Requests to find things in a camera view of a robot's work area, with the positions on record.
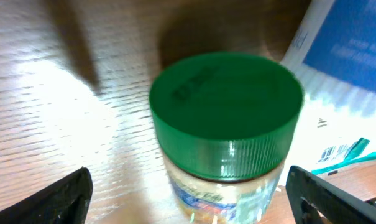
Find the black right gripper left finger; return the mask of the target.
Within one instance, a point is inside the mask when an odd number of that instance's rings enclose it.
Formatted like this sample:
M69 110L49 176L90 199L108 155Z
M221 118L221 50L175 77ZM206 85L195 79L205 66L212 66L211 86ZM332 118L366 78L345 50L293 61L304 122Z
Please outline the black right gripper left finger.
M24 200L0 211L0 224L83 224L93 182L82 167Z

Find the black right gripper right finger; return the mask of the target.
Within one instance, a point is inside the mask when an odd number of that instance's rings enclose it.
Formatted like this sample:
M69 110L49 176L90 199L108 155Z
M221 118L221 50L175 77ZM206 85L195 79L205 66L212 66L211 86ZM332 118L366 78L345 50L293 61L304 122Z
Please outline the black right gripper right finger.
M298 166L291 166L286 192L296 223L376 224L376 207Z

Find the green white tape bag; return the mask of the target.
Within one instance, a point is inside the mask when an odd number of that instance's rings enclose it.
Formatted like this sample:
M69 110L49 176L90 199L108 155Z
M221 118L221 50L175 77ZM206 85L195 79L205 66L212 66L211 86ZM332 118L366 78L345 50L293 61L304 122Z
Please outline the green white tape bag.
M376 112L361 115L348 106L336 108L305 94L293 141L278 184L284 186L291 166L308 171L341 163L360 139L369 144L359 154L376 152Z

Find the green lid jar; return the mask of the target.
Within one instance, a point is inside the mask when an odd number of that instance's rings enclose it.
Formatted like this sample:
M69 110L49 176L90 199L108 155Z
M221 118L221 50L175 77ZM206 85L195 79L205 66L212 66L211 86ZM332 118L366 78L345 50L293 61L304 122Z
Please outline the green lid jar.
M303 100L291 71L255 55L197 55L161 72L150 110L173 192L192 221L261 220Z

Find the white blue tub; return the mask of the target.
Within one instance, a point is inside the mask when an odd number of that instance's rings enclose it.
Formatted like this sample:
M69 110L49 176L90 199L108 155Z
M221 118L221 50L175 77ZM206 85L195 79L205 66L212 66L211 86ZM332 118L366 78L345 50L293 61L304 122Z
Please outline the white blue tub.
M376 118L376 0L311 1L282 64L311 100Z

